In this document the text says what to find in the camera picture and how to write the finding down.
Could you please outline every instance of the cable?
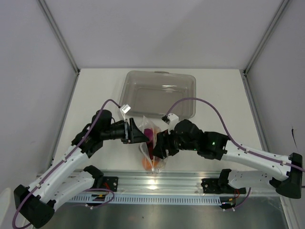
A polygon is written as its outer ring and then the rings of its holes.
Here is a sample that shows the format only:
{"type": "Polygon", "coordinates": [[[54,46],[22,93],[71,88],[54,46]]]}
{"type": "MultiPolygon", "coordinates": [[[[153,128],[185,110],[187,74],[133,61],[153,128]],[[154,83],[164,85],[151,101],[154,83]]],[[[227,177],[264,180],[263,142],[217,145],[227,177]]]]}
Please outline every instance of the cable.
{"type": "Polygon", "coordinates": [[[110,187],[109,187],[109,185],[105,182],[105,183],[103,183],[103,185],[104,186],[106,186],[106,189],[110,189],[110,187]]]}
{"type": "Polygon", "coordinates": [[[110,200],[107,200],[105,203],[102,203],[102,204],[99,204],[97,206],[89,206],[89,205],[83,205],[83,204],[77,204],[77,205],[74,205],[73,207],[77,207],[77,206],[85,206],[85,207],[89,207],[90,209],[95,209],[95,208],[100,208],[102,206],[105,206],[107,204],[109,204],[111,201],[113,201],[114,197],[115,197],[115,194],[112,190],[110,189],[106,189],[106,188],[90,188],[90,189],[87,189],[85,190],[84,192],[87,192],[87,191],[104,191],[104,192],[111,192],[112,193],[112,197],[110,200]]]}
{"type": "MultiPolygon", "coordinates": [[[[96,124],[97,120],[99,119],[99,117],[101,116],[102,114],[102,111],[104,109],[104,107],[106,106],[106,104],[108,102],[113,102],[118,108],[120,108],[121,106],[118,105],[113,99],[107,99],[104,104],[102,105],[100,111],[98,112],[98,114],[96,115],[96,118],[94,119],[94,121],[92,122],[89,130],[87,131],[87,133],[85,134],[85,136],[82,138],[82,140],[76,145],[76,147],[68,153],[68,155],[66,156],[66,160],[75,152],[75,150],[85,141],[85,139],[88,137],[89,133],[91,132],[92,128],[94,127],[94,125],[96,124]]],[[[60,163],[58,163],[57,165],[54,166],[54,168],[49,172],[47,173],[47,175],[39,182],[39,185],[43,184],[43,182],[60,166],[64,163],[64,161],[62,160],[60,163]]],[[[24,203],[29,199],[29,197],[38,189],[38,187],[36,186],[24,199],[23,201],[20,203],[20,205],[18,206],[15,214],[14,214],[14,217],[13,217],[13,221],[12,221],[12,226],[14,229],[25,229],[27,227],[29,227],[31,224],[27,224],[21,228],[17,227],[16,226],[16,218],[18,216],[18,213],[20,212],[22,206],[24,205],[24,203]]]]}
{"type": "Polygon", "coordinates": [[[238,205],[236,205],[234,208],[232,208],[232,210],[233,210],[233,209],[236,209],[236,208],[239,208],[241,205],[243,205],[243,204],[245,203],[245,201],[249,198],[250,192],[251,192],[251,188],[249,188],[248,194],[247,194],[247,196],[245,197],[245,199],[244,199],[241,203],[239,203],[238,205]]]}
{"type": "Polygon", "coordinates": [[[236,189],[234,190],[234,198],[232,200],[235,202],[235,204],[237,203],[237,200],[236,200],[236,189]]]}
{"type": "Polygon", "coordinates": [[[302,171],[302,172],[305,172],[305,169],[303,169],[303,168],[301,168],[301,167],[299,167],[299,166],[296,166],[296,165],[293,165],[293,164],[287,163],[287,162],[285,162],[285,163],[283,164],[283,161],[276,160],[276,159],[274,159],[274,158],[270,158],[270,157],[267,157],[267,156],[258,154],[258,153],[256,153],[256,152],[247,150],[246,148],[244,148],[244,147],[242,147],[241,145],[239,145],[239,144],[233,139],[233,137],[231,136],[231,134],[229,133],[229,131],[228,131],[228,129],[227,129],[225,123],[224,123],[224,120],[223,120],[222,116],[220,115],[220,113],[218,112],[218,110],[217,110],[211,103],[209,103],[208,101],[205,101],[205,100],[199,99],[199,98],[194,98],[194,97],[188,97],[188,98],[180,99],[180,100],[178,100],[176,103],[174,103],[174,104],[171,106],[171,108],[168,110],[168,112],[166,113],[165,116],[168,116],[168,114],[171,112],[171,110],[172,110],[178,103],[180,103],[180,102],[182,102],[182,101],[185,101],[185,100],[197,100],[197,101],[203,102],[203,103],[205,103],[205,104],[208,104],[211,108],[213,108],[213,110],[217,113],[217,115],[218,115],[218,117],[219,117],[219,119],[220,119],[220,121],[221,121],[221,123],[222,123],[222,125],[223,125],[223,127],[224,127],[224,130],[225,130],[226,134],[228,135],[228,137],[230,138],[231,142],[232,142],[236,147],[238,147],[238,148],[240,148],[241,150],[246,151],[247,153],[252,154],[252,155],[254,155],[254,156],[258,156],[258,157],[260,157],[260,158],[263,158],[263,159],[266,159],[266,160],[269,160],[269,161],[273,161],[273,162],[276,162],[276,163],[279,163],[279,164],[282,164],[282,165],[290,166],[290,167],[296,168],[296,169],[298,169],[298,170],[300,170],[300,171],[302,171]]]}
{"type": "Polygon", "coordinates": [[[236,191],[237,191],[238,196],[235,199],[239,198],[239,196],[240,196],[239,190],[236,189],[236,191]]]}

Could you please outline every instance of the clear plastic container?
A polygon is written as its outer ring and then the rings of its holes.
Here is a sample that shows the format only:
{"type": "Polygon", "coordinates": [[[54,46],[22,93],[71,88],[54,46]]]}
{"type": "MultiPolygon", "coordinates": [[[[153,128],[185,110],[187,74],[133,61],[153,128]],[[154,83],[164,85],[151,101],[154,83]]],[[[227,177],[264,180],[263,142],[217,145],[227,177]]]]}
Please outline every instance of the clear plastic container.
{"type": "MultiPolygon", "coordinates": [[[[127,74],[120,105],[128,104],[128,115],[159,118],[179,99],[196,97],[196,79],[191,75],[167,72],[131,71],[127,74]]],[[[196,101],[186,100],[172,111],[180,119],[196,113],[196,101]]]]}

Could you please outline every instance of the white wall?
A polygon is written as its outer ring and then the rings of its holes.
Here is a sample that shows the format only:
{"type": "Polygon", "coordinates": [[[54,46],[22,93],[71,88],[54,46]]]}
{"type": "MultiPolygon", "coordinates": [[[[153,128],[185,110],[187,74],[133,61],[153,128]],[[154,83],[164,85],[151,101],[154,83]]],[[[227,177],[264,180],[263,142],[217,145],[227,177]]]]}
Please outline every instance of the white wall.
{"type": "Polygon", "coordinates": [[[282,0],[46,0],[80,68],[245,68],[282,0]]]}
{"type": "MultiPolygon", "coordinates": [[[[257,101],[271,150],[297,152],[305,157],[305,1],[294,0],[262,55],[250,71],[249,81],[257,101]],[[296,146],[291,129],[295,130],[296,146]]],[[[305,191],[293,201],[304,220],[305,191]]]]}
{"type": "Polygon", "coordinates": [[[1,1],[0,30],[1,192],[45,169],[75,74],[35,0],[1,1]]]}

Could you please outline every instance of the metal frame edge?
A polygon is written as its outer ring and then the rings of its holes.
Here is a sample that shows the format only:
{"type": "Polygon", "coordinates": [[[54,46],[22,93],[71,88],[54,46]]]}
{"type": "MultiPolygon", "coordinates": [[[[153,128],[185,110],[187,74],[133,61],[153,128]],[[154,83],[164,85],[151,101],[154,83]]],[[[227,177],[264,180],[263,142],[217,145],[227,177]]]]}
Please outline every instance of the metal frame edge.
{"type": "Polygon", "coordinates": [[[268,43],[270,37],[272,36],[273,32],[275,31],[279,21],[282,19],[284,13],[288,9],[289,3],[291,0],[283,0],[279,7],[277,8],[271,22],[269,23],[266,31],[264,32],[263,37],[261,38],[260,42],[258,43],[253,55],[251,56],[246,68],[245,68],[245,75],[247,76],[250,69],[252,68],[253,64],[262,53],[263,49],[265,48],[266,44],[268,43]]]}
{"type": "Polygon", "coordinates": [[[51,30],[53,31],[53,34],[54,36],[56,37],[62,51],[65,53],[65,55],[67,56],[73,70],[76,72],[76,73],[79,73],[80,69],[77,67],[77,64],[72,56],[72,53],[65,41],[65,39],[63,38],[62,34],[61,34],[61,31],[59,30],[59,27],[58,25],[56,24],[55,22],[55,19],[54,17],[52,16],[52,13],[46,3],[45,0],[36,0],[36,2],[38,3],[42,13],[44,14],[51,30]]]}
{"type": "Polygon", "coordinates": [[[298,217],[296,216],[295,208],[291,202],[291,199],[286,197],[280,197],[282,202],[284,215],[286,217],[286,221],[289,229],[301,229],[299,224],[298,217]]]}
{"type": "Polygon", "coordinates": [[[259,138],[259,141],[261,143],[262,149],[264,151],[270,152],[270,147],[269,147],[269,145],[267,143],[267,140],[266,140],[266,135],[264,133],[263,125],[262,125],[261,119],[260,119],[258,111],[257,111],[257,107],[256,107],[256,104],[255,104],[255,100],[254,100],[254,97],[253,97],[253,94],[252,94],[252,91],[251,91],[249,81],[248,81],[247,77],[245,76],[245,73],[242,70],[240,70],[240,74],[241,74],[241,77],[242,77],[242,81],[243,81],[243,84],[244,84],[244,89],[245,89],[245,92],[246,92],[246,95],[247,95],[247,98],[248,98],[248,102],[249,102],[249,105],[250,105],[250,109],[251,109],[251,112],[252,112],[252,116],[253,116],[253,119],[254,119],[255,127],[256,127],[256,130],[257,130],[257,133],[258,133],[258,138],[259,138]]]}
{"type": "Polygon", "coordinates": [[[68,111],[69,111],[70,104],[71,104],[71,101],[72,101],[72,98],[73,98],[73,95],[74,95],[74,91],[75,91],[75,88],[76,88],[76,84],[77,84],[78,78],[79,78],[79,73],[76,75],[75,80],[73,82],[73,86],[72,86],[72,89],[71,89],[71,92],[70,92],[70,95],[69,95],[69,99],[68,99],[68,102],[67,102],[67,105],[66,105],[63,117],[61,119],[61,125],[60,125],[60,128],[58,130],[55,143],[54,143],[54,145],[52,147],[52,150],[51,150],[51,156],[50,156],[50,158],[48,160],[49,163],[48,163],[48,167],[47,168],[49,168],[52,165],[52,163],[53,163],[54,156],[55,156],[55,153],[56,153],[56,150],[57,150],[60,138],[61,138],[61,133],[62,133],[64,124],[66,122],[66,118],[67,118],[67,115],[68,115],[68,111]]]}

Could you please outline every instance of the white cable clip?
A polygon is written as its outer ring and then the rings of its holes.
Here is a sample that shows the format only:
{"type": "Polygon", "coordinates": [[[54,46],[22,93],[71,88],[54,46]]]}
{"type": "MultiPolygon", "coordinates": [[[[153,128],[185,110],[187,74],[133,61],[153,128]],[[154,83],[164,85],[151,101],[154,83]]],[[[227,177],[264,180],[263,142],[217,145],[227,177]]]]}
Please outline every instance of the white cable clip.
{"type": "Polygon", "coordinates": [[[169,122],[168,124],[168,134],[171,134],[171,130],[175,129],[175,126],[179,122],[179,117],[173,113],[169,113],[167,116],[169,122]]]}
{"type": "Polygon", "coordinates": [[[120,107],[120,112],[121,112],[121,114],[122,114],[124,120],[126,119],[126,118],[125,118],[125,114],[126,114],[127,112],[129,112],[130,109],[131,109],[131,107],[130,107],[128,104],[122,105],[122,106],[120,107]]]}

